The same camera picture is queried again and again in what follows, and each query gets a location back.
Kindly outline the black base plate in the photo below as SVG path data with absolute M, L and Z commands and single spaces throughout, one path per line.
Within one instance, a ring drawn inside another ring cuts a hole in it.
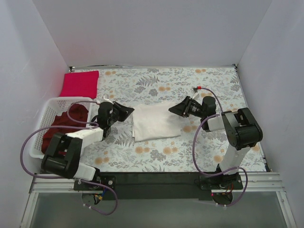
M 205 177 L 198 172 L 100 172 L 93 182 L 113 189 L 120 200 L 195 199 L 212 200 L 211 191 L 242 190 L 240 175 L 233 182 Z

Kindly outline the floral table cloth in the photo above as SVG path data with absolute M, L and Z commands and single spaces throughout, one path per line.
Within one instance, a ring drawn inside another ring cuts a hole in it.
M 219 99 L 217 110 L 236 111 L 246 106 L 235 68 L 117 68 L 99 70 L 97 99 L 104 94 L 111 100 L 134 107 L 160 102 L 181 102 L 193 96 L 200 86 L 198 101 L 208 95 Z M 81 162 L 101 171 L 142 172 L 196 171 L 192 144 L 200 120 L 190 116 L 181 120 L 181 136 L 135 142 L 132 122 L 115 123 L 102 142 L 85 148 Z M 214 171 L 228 148 L 224 131 L 201 131 L 196 139 L 195 158 L 203 171 Z

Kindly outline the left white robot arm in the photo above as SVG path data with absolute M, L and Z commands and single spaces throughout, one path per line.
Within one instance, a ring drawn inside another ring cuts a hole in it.
M 116 122 L 124 122 L 134 108 L 123 106 L 115 101 L 99 103 L 98 114 L 93 117 L 90 127 L 73 133 L 55 133 L 41 163 L 42 171 L 66 179 L 83 179 L 85 185 L 96 190 L 101 178 L 96 168 L 80 162 L 85 147 L 104 140 Z

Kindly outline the aluminium frame rail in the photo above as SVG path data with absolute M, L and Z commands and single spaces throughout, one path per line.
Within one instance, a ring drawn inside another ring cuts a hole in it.
M 249 172 L 247 192 L 285 191 L 278 172 Z M 76 193 L 74 180 L 69 179 L 33 179 L 30 193 Z

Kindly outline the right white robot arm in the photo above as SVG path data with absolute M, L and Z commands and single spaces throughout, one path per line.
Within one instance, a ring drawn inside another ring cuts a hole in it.
M 255 145 L 262 141 L 263 132 L 249 108 L 241 108 L 235 112 L 216 113 L 216 99 L 212 96 L 203 98 L 202 103 L 187 96 L 181 103 L 169 108 L 169 112 L 181 117 L 189 115 L 200 118 L 200 125 L 195 132 L 192 144 L 192 159 L 195 167 L 202 175 L 215 177 L 215 184 L 225 189 L 232 183 L 232 175 L 238 174 L 240 165 Z M 200 170 L 195 158 L 196 139 L 200 132 L 215 132 L 225 130 L 229 145 L 223 160 L 214 173 L 207 174 Z

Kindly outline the dark red t shirt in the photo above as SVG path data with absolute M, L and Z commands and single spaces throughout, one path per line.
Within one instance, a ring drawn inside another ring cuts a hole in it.
M 81 122 L 86 122 L 88 118 L 88 110 L 85 108 L 85 106 L 81 104 L 75 104 L 73 105 L 69 110 L 70 116 Z M 52 123 L 52 126 L 73 126 L 73 127 L 86 127 L 86 124 L 84 123 L 77 123 L 75 121 L 72 121 L 68 118 L 67 112 L 63 112 L 61 116 L 56 116 L 54 119 L 54 122 Z M 55 133 L 73 133 L 77 131 L 77 129 L 67 129 L 67 128 L 51 128 L 46 131 L 46 133 L 43 135 L 43 141 L 41 145 L 41 151 L 43 154 L 47 151 L 47 148 L 50 144 L 50 141 Z

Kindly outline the folded pink t shirt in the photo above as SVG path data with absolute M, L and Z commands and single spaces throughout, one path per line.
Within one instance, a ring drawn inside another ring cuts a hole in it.
M 99 72 L 67 73 L 59 97 L 97 97 Z

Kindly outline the white t shirt red print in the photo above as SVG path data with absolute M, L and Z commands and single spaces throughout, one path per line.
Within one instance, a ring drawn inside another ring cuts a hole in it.
M 181 136 L 179 116 L 169 111 L 175 102 L 137 105 L 132 113 L 132 137 L 135 142 Z

